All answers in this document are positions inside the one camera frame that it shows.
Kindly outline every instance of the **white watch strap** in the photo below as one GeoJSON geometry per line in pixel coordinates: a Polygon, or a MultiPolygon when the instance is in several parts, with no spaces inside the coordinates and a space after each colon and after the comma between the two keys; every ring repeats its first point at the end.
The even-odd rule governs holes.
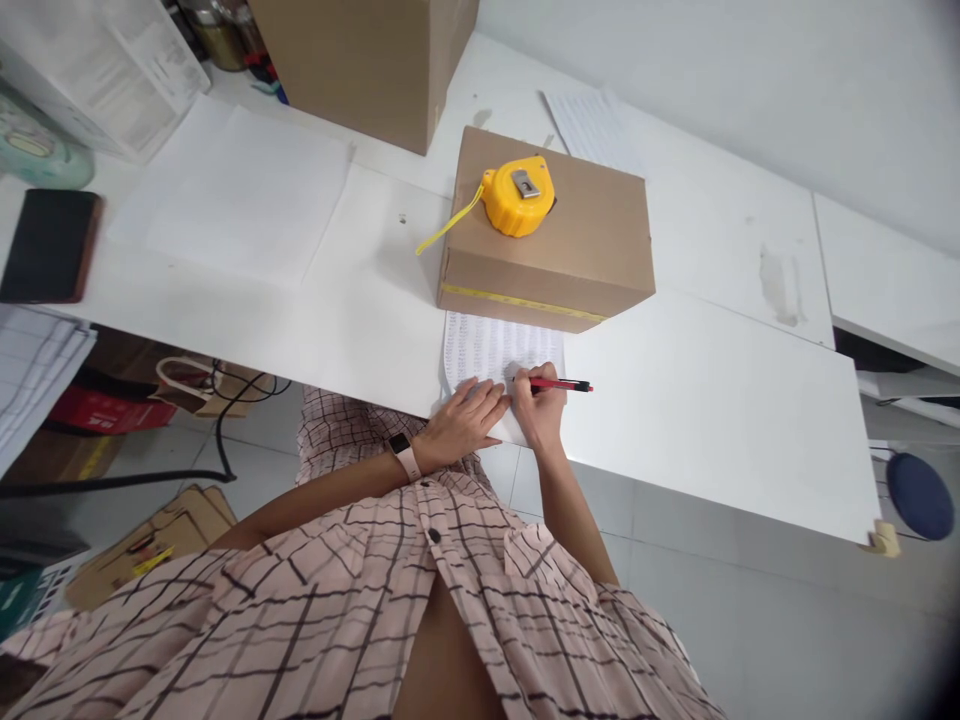
{"type": "Polygon", "coordinates": [[[417,465],[417,458],[413,454],[412,447],[408,447],[406,450],[397,453],[397,459],[400,461],[400,464],[403,465],[403,469],[407,471],[407,477],[410,479],[410,482],[416,482],[423,477],[423,474],[420,472],[420,466],[417,465]]]}

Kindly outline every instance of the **tiled floor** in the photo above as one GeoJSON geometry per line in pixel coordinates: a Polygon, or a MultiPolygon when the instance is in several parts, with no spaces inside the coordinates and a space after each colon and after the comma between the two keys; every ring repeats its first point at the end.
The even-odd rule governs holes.
{"type": "MultiPolygon", "coordinates": [[[[226,425],[240,477],[225,493],[238,516],[292,487],[298,419],[295,386],[226,425]]],[[[178,417],[131,436],[112,473],[217,468],[211,426],[178,417]]],[[[504,445],[481,454],[500,497],[540,521],[532,453],[504,445]]],[[[960,499],[960,455],[927,458],[960,499]]],[[[906,717],[911,693],[923,692],[939,648],[960,627],[960,536],[905,540],[904,556],[886,560],[644,483],[576,472],[621,582],[674,625],[731,718],[906,717]]],[[[94,493],[57,509],[99,548],[177,490],[170,483],[94,493]]]]}

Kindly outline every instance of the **white wall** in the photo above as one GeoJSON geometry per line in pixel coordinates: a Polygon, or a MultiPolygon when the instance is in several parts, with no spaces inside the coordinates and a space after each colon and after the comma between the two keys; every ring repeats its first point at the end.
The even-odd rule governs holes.
{"type": "Polygon", "coordinates": [[[483,0],[478,29],[960,256],[951,0],[483,0]]]}

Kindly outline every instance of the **black phone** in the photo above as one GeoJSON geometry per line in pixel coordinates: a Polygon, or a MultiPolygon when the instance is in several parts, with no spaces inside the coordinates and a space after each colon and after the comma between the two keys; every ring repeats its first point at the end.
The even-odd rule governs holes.
{"type": "Polygon", "coordinates": [[[102,207],[96,193],[27,190],[0,281],[0,302],[80,302],[102,207]]]}

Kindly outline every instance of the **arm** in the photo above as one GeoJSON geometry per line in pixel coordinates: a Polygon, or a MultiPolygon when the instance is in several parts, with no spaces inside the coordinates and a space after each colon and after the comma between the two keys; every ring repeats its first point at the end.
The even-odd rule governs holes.
{"type": "Polygon", "coordinates": [[[540,494],[547,528],[596,583],[619,585],[600,530],[560,443],[560,417],[566,391],[540,388],[534,395],[531,377],[557,379],[553,363],[520,370],[514,382],[517,420],[540,469],[540,494]]]}
{"type": "MultiPolygon", "coordinates": [[[[420,472],[429,475],[464,455],[500,443],[487,437],[510,406],[503,385],[464,383],[417,437],[410,441],[420,472]],[[476,392],[467,397],[476,387],[476,392]]],[[[382,497],[407,484],[392,452],[335,470],[267,503],[225,532],[210,547],[249,550],[264,540],[368,497],[382,497]]]]}

